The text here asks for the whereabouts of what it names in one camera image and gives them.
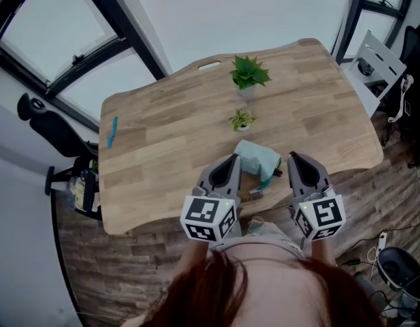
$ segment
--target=window frame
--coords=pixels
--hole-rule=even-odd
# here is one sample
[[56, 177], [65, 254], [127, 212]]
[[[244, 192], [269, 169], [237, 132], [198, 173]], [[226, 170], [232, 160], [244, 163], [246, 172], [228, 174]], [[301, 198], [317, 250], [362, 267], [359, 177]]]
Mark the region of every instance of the window frame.
[[353, 34], [355, 32], [359, 17], [361, 16], [361, 12], [364, 11], [371, 11], [376, 12], [378, 14], [383, 14], [385, 16], [390, 16], [395, 18], [394, 25], [390, 29], [390, 32], [388, 34], [387, 40], [385, 41], [385, 45], [388, 48], [391, 48], [393, 46], [393, 43], [398, 36], [399, 30], [402, 27], [403, 21], [406, 17], [406, 14], [408, 13], [409, 6], [412, 0], [402, 0], [402, 3], [400, 4], [400, 8], [396, 9], [394, 7], [390, 7], [388, 5], [381, 4], [376, 1], [372, 0], [352, 0], [352, 4], [349, 8], [349, 13], [347, 16], [345, 28], [344, 28], [344, 34], [342, 36], [341, 43], [338, 47], [338, 51], [335, 53], [335, 47], [338, 39], [334, 43], [334, 47], [332, 48], [332, 54], [335, 54], [335, 59], [338, 64], [341, 63], [348, 63], [353, 60], [353, 57], [344, 58], [346, 51], [349, 47], [349, 44], [351, 43]]

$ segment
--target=white pot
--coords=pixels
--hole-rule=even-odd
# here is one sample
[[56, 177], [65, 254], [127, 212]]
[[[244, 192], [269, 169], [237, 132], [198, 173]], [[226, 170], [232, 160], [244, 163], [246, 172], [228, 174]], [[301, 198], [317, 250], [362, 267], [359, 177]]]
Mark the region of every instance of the white pot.
[[251, 128], [251, 125], [247, 125], [247, 126], [244, 126], [244, 127], [239, 127], [238, 131], [247, 131], [249, 128]]
[[235, 84], [237, 93], [241, 95], [242, 97], [252, 97], [255, 93], [255, 88], [257, 87], [257, 84], [254, 84], [252, 86], [246, 87], [245, 89], [240, 90], [238, 88], [238, 85]]

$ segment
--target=potted plant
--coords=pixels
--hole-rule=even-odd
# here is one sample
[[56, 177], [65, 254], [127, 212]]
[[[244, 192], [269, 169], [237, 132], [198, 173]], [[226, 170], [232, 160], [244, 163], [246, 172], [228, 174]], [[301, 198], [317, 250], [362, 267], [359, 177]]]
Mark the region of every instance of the potted plant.
[[236, 61], [232, 62], [236, 69], [232, 72], [232, 80], [236, 84], [237, 92], [243, 97], [250, 97], [253, 95], [256, 84], [265, 86], [264, 82], [271, 81], [268, 70], [261, 68], [261, 63], [257, 63], [257, 58], [249, 59], [249, 57], [237, 57]]
[[254, 121], [255, 117], [252, 116], [251, 112], [245, 112], [243, 108], [236, 109], [236, 115], [229, 118], [229, 123], [231, 123], [234, 131], [247, 131]]

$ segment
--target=light blue cloth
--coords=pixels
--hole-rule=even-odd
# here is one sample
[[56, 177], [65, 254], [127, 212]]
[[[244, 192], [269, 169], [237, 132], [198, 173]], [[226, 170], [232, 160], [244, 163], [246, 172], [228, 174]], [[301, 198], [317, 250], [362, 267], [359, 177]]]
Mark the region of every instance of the light blue cloth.
[[242, 171], [250, 174], [258, 174], [262, 182], [257, 190], [265, 189], [272, 180], [275, 168], [279, 168], [282, 159], [271, 148], [242, 140], [237, 144], [234, 151], [240, 156]]

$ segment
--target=person's hand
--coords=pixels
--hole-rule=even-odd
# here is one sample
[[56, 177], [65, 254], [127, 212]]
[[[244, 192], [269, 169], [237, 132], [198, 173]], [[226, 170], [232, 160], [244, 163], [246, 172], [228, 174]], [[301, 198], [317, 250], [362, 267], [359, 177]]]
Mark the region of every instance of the person's hand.
[[330, 239], [325, 238], [323, 240], [317, 240], [311, 242], [312, 258], [322, 263], [336, 266], [334, 255], [334, 247]]

